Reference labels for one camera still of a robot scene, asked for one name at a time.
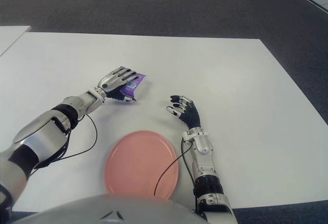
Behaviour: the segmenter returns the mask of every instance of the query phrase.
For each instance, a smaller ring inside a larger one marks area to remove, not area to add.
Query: black cable
[[[52,161],[50,164],[52,164],[52,163],[54,163],[54,162],[56,162],[56,161],[60,161],[60,160],[64,160],[64,159],[67,159],[67,158],[73,157],[73,156],[81,155],[81,154],[83,154],[83,153],[85,153],[85,152],[87,152],[87,151],[90,151],[90,150],[96,145],[96,142],[97,142],[97,139],[98,139],[98,130],[97,130],[96,124],[94,123],[94,121],[92,120],[92,118],[91,118],[89,115],[86,115],[86,116],[89,117],[89,119],[91,120],[91,122],[92,122],[92,124],[93,124],[93,126],[94,126],[94,129],[95,129],[95,131],[96,131],[96,139],[95,139],[93,145],[92,145],[89,149],[87,149],[87,150],[85,150],[85,151],[82,151],[82,152],[76,153],[76,154],[71,155],[71,156],[63,157],[63,156],[66,154],[66,152],[67,152],[68,144],[69,144],[69,141],[70,141],[70,137],[71,137],[71,131],[70,131],[70,132],[68,133],[68,136],[67,136],[66,147],[65,147],[63,153],[62,153],[58,158],[56,158],[54,161]],[[31,177],[36,171],[38,171],[38,170],[39,170],[39,169],[34,170],[34,171],[30,174],[30,177]]]
[[[178,156],[165,170],[164,172],[162,173],[162,175],[160,176],[160,178],[158,179],[157,181],[157,184],[156,184],[156,187],[155,187],[155,190],[154,190],[154,196],[156,195],[156,190],[157,190],[157,186],[160,182],[160,179],[162,179],[163,175],[166,173],[166,171],[169,170],[169,168],[176,162],[179,160],[179,158],[181,158],[183,155],[185,155],[191,148],[192,148],[193,144],[190,145],[190,147],[185,151],[185,152],[182,152],[182,154],[180,156]]]
[[[89,117],[89,119],[91,120],[91,122],[92,122],[92,124],[94,126],[94,129],[96,131],[96,139],[95,139],[93,145],[89,149],[87,149],[85,151],[82,151],[82,152],[79,152],[79,153],[76,153],[76,154],[73,154],[73,155],[70,155],[70,156],[66,156],[66,157],[60,158],[57,161],[64,160],[64,159],[67,159],[67,158],[70,158],[70,157],[73,157],[73,156],[78,156],[78,155],[81,155],[83,153],[86,153],[86,152],[90,151],[96,145],[96,142],[97,142],[97,139],[98,139],[98,131],[97,131],[96,124],[94,123],[94,121],[92,120],[92,118],[89,115],[86,115],[86,116]]]
[[[183,151],[183,138],[181,140],[181,151]],[[193,183],[193,186],[194,186],[194,189],[195,189],[195,187],[196,187],[195,180],[193,178],[193,175],[190,172],[190,169],[188,167],[188,164],[187,164],[187,161],[185,159],[185,155],[184,154],[182,154],[182,158],[183,158],[184,165],[186,166],[186,169],[187,169],[187,171],[189,173],[190,179],[191,179],[191,181]],[[196,197],[196,195],[195,195],[195,212],[196,212],[196,214],[198,214],[198,203],[197,203],[197,197]]]
[[[31,174],[30,174],[30,177],[36,172],[36,171],[38,171],[39,169],[36,169],[36,170],[34,170]]]

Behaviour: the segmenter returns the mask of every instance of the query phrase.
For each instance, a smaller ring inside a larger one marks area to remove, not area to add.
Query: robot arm
[[[0,153],[0,215],[10,216],[11,208],[24,190],[33,168],[49,165],[67,145],[67,135],[78,120],[105,103],[105,98],[131,101],[119,90],[137,78],[135,71],[120,67],[100,80],[98,86],[76,97],[67,97],[53,109],[22,128],[13,145]]]
[[[182,120],[189,128],[183,133],[183,141],[192,143],[194,194],[198,201],[198,212],[210,223],[237,223],[228,198],[216,173],[212,159],[213,147],[208,133],[200,126],[194,103],[185,96],[171,96],[173,107],[167,110]]]

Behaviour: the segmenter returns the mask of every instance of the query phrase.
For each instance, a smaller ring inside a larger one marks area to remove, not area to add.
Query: black finger segment
[[[173,102],[173,103],[178,103],[179,99],[180,99],[180,96],[178,96],[178,95],[171,96],[171,102]]]

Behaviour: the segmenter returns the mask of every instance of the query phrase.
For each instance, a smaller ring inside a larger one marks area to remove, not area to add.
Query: purple package
[[[140,85],[142,80],[145,78],[145,75],[136,73],[138,78],[128,82],[125,86],[123,86],[119,92],[123,94],[124,96],[133,98],[135,100],[135,90]]]

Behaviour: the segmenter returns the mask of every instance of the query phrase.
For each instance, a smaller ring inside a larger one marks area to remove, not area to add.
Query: white tabletop
[[[179,154],[186,126],[165,110],[171,94],[194,100],[233,208],[328,199],[328,126],[258,39],[25,33],[1,58],[0,149],[33,118],[121,65],[147,75],[144,96],[137,105],[109,100],[93,112],[97,145],[35,173],[14,210],[105,193],[106,158],[130,132],[158,132]],[[83,120],[68,154],[88,148],[94,135]],[[179,165],[171,199],[192,208],[192,184]]]
[[[0,27],[0,56],[22,36],[30,30],[30,26],[1,26]]]

